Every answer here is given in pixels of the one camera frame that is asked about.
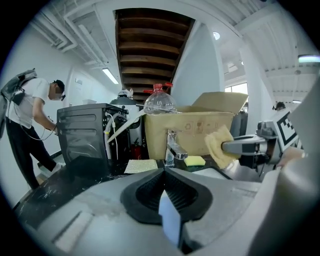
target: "yellow sponge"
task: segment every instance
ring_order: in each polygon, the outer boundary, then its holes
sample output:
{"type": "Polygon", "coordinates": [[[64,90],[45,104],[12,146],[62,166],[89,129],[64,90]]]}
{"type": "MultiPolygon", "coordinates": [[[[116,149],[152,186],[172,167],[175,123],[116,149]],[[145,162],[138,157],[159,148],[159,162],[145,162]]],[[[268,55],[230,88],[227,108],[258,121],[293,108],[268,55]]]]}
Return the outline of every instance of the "yellow sponge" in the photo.
{"type": "Polygon", "coordinates": [[[190,155],[184,159],[186,166],[204,166],[206,161],[201,156],[190,155]]]}

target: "wooden staircase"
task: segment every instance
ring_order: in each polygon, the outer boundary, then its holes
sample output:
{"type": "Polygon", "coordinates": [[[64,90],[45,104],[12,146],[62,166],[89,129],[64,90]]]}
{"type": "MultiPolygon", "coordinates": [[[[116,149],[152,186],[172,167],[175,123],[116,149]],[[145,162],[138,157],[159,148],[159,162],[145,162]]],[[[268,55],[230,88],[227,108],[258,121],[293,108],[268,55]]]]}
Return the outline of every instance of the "wooden staircase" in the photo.
{"type": "Polygon", "coordinates": [[[120,9],[115,16],[122,86],[132,88],[133,98],[143,103],[150,95],[144,90],[172,82],[195,20],[148,8],[120,9]]]}

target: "cardboard box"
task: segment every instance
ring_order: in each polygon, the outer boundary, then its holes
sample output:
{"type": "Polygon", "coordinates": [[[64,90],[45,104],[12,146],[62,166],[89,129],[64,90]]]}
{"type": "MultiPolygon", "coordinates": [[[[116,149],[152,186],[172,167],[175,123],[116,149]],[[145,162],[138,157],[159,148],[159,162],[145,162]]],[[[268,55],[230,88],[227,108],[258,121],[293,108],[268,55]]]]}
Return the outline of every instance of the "cardboard box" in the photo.
{"type": "Polygon", "coordinates": [[[168,129],[179,131],[177,143],[190,156],[208,155],[205,136],[222,125],[230,129],[233,117],[247,98],[247,94],[237,92],[205,92],[191,106],[177,107],[182,113],[146,115],[144,126],[149,158],[165,158],[168,129]]]}

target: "yellow cloth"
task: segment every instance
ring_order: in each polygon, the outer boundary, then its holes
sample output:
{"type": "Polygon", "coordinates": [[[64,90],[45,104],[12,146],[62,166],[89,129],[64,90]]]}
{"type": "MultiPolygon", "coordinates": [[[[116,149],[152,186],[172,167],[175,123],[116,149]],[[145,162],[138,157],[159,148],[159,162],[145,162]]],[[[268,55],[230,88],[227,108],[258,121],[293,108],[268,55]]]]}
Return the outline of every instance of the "yellow cloth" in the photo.
{"type": "Polygon", "coordinates": [[[221,169],[226,168],[233,160],[240,158],[240,155],[224,152],[221,148],[223,142],[233,140],[234,138],[225,125],[204,138],[211,157],[221,169]]]}

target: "window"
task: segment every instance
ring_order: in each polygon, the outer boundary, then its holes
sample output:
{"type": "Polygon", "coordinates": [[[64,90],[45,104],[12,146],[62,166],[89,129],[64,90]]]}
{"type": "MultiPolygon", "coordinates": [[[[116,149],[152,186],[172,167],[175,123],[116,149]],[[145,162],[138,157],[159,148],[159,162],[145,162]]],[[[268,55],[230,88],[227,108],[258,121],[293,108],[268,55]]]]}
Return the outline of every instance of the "window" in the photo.
{"type": "Polygon", "coordinates": [[[242,83],[234,86],[230,86],[227,88],[224,88],[224,91],[226,93],[242,93],[242,94],[248,94],[248,86],[247,83],[242,83]]]}

